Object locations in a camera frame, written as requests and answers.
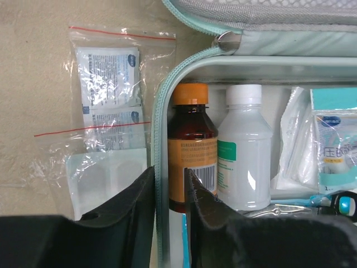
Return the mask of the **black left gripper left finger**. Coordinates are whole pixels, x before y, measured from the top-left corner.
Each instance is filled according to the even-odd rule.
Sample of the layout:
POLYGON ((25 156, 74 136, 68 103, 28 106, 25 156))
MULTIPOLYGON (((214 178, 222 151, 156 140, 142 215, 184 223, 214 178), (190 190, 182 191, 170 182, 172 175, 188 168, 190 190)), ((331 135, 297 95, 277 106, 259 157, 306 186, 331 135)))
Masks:
POLYGON ((1 267, 149 267, 155 170, 72 221, 60 215, 2 216, 1 267))

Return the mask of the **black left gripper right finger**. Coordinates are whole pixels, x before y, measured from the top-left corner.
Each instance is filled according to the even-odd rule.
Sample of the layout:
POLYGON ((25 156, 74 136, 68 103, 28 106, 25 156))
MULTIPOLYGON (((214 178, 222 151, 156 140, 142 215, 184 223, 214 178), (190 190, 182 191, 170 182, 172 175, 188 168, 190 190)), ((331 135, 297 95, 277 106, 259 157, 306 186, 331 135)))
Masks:
POLYGON ((356 226, 328 208, 247 217, 184 172, 191 267, 355 267, 356 226))

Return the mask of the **amber medicine bottle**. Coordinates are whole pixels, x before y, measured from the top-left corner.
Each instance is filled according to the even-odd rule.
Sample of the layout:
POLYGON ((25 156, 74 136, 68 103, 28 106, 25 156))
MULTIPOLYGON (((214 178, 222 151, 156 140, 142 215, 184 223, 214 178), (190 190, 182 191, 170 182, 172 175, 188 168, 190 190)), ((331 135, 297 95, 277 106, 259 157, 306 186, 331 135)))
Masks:
POLYGON ((218 129, 206 112, 207 84, 180 83, 172 96, 175 112, 167 130, 169 208, 185 213, 185 169, 217 194, 218 129))

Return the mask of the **white plastic bottle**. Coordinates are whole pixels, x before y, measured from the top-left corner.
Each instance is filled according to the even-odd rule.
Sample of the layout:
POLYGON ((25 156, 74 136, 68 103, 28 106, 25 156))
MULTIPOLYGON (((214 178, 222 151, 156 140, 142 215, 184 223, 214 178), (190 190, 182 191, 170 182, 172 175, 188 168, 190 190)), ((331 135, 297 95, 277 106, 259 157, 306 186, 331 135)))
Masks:
POLYGON ((271 201, 273 131, 261 114, 259 84, 231 85, 218 131, 218 197, 234 210, 260 210, 271 201))

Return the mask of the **white gauze packet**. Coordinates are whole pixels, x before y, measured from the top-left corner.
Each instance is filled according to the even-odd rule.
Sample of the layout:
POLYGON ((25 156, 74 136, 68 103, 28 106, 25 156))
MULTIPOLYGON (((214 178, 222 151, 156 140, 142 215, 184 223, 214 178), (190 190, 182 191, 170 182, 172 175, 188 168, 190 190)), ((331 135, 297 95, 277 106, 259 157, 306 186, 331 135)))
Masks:
POLYGON ((280 120, 281 154, 277 175, 271 187, 284 192, 317 192, 317 151, 310 91, 291 90, 280 120))

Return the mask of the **black handled scissors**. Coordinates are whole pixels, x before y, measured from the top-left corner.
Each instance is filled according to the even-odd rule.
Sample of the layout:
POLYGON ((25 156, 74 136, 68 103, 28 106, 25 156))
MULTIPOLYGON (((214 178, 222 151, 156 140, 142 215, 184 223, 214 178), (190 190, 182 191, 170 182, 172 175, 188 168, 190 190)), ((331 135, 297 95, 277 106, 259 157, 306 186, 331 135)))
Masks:
POLYGON ((264 209, 242 211, 248 218, 343 216, 356 224, 356 193, 338 192, 331 195, 313 195, 308 199, 279 199, 264 209))

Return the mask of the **small clear packet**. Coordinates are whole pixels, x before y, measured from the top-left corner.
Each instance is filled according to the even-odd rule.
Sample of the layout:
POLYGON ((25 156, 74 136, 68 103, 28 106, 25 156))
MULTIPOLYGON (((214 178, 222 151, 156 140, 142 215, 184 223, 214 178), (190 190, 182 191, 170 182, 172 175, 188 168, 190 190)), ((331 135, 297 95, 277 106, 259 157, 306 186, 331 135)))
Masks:
POLYGON ((71 25, 73 125, 88 151, 141 149, 153 101, 174 66, 176 35, 71 25))

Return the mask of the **teal packet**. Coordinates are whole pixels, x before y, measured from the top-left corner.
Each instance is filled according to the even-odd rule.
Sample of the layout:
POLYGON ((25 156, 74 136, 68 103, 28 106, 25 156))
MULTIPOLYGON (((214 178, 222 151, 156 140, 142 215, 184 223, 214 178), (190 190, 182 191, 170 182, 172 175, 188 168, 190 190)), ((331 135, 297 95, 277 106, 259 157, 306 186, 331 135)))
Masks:
POLYGON ((311 89, 319 192, 356 189, 356 88, 311 89))

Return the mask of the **mint green medicine case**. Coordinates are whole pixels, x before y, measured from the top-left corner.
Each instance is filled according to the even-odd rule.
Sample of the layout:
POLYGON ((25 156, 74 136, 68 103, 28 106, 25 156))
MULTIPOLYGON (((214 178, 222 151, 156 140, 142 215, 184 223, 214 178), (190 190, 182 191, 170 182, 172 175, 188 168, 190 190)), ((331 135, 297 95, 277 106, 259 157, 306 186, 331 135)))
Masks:
POLYGON ((174 87, 187 82, 355 85, 355 1, 164 1, 182 23, 212 35, 210 48, 162 82, 152 116, 158 267, 183 267, 181 217, 169 227, 167 115, 174 87))

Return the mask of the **zip bag with plasters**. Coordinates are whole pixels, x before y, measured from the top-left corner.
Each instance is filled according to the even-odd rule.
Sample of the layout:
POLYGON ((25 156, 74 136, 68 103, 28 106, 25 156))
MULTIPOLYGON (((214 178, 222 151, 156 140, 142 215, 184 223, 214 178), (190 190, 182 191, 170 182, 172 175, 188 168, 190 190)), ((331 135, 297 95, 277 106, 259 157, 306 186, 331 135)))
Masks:
POLYGON ((150 134, 144 120, 35 135, 58 213, 78 220, 130 186, 148 167, 150 134))

